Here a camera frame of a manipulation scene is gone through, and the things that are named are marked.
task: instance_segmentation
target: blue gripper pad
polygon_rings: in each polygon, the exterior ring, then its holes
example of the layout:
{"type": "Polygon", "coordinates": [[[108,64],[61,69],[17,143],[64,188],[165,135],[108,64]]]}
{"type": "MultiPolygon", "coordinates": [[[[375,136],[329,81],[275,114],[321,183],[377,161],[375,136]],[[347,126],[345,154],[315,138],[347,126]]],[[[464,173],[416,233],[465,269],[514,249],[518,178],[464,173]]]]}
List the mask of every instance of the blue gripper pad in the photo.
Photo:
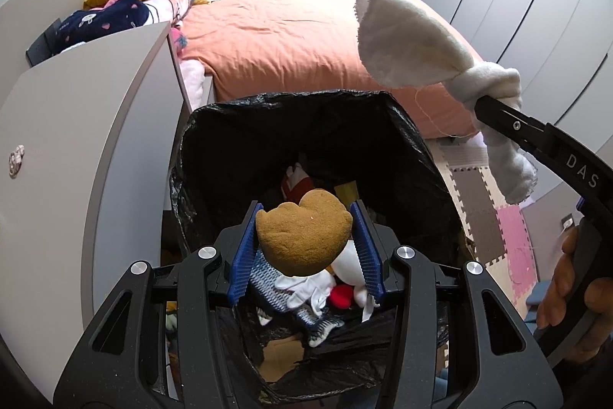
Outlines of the blue gripper pad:
{"type": "Polygon", "coordinates": [[[357,202],[350,205],[349,212],[353,217],[353,241],[356,244],[357,256],[360,259],[366,288],[375,298],[375,301],[379,303],[385,294],[381,258],[357,202]]]}
{"type": "Polygon", "coordinates": [[[253,260],[256,257],[257,247],[259,242],[256,233],[256,213],[264,207],[258,203],[251,213],[251,218],[247,222],[241,237],[240,244],[234,254],[232,267],[230,268],[230,287],[228,289],[228,301],[231,305],[236,305],[238,299],[244,296],[249,284],[249,276],[253,260]]]}

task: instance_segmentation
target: pink foam mat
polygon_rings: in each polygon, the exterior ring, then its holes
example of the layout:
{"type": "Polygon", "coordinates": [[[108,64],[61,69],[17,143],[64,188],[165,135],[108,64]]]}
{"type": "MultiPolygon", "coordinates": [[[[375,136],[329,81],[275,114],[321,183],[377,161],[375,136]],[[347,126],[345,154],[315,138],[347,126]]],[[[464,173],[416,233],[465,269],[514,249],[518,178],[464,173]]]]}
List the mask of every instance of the pink foam mat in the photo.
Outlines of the pink foam mat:
{"type": "Polygon", "coordinates": [[[496,210],[505,241],[513,294],[517,300],[537,282],[532,245],[520,208],[517,205],[496,210]]]}

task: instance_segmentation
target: wall outlet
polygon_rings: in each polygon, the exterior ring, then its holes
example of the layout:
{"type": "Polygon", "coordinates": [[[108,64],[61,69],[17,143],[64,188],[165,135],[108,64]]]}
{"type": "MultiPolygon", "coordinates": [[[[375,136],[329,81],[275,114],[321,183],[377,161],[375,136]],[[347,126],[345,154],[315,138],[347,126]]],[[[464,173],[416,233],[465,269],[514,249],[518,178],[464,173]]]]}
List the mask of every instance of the wall outlet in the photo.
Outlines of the wall outlet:
{"type": "Polygon", "coordinates": [[[568,214],[566,217],[562,219],[562,230],[565,231],[575,225],[574,219],[572,218],[572,214],[568,214]]]}

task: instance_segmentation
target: cardboard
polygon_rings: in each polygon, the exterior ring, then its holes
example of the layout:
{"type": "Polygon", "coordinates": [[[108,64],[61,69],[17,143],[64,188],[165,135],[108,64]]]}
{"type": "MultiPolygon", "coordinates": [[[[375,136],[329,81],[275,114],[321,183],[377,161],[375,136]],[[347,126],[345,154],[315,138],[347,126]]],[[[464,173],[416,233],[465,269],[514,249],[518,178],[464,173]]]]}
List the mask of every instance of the cardboard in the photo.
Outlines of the cardboard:
{"type": "Polygon", "coordinates": [[[299,333],[282,340],[272,340],[264,347],[264,362],[257,370],[266,382],[278,381],[304,358],[301,338],[299,333]]]}

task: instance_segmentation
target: screw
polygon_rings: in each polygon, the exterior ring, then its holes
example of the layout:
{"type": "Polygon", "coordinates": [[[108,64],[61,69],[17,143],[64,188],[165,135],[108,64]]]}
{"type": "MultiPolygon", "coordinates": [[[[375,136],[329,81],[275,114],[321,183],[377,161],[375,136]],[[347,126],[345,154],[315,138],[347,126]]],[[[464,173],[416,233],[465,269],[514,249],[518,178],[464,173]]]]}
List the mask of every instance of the screw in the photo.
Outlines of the screw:
{"type": "Polygon", "coordinates": [[[466,270],[475,276],[478,276],[483,272],[483,266],[479,262],[468,262],[466,264],[466,270]]]}
{"type": "Polygon", "coordinates": [[[142,274],[146,270],[147,270],[146,262],[134,262],[134,264],[132,264],[132,267],[130,267],[130,272],[136,275],[142,274]]]}
{"type": "Polygon", "coordinates": [[[396,253],[401,259],[412,259],[415,256],[415,250],[410,246],[401,246],[396,253]]]}
{"type": "Polygon", "coordinates": [[[201,259],[212,259],[216,253],[217,250],[214,249],[212,246],[204,246],[200,250],[198,250],[198,256],[201,259]]]}

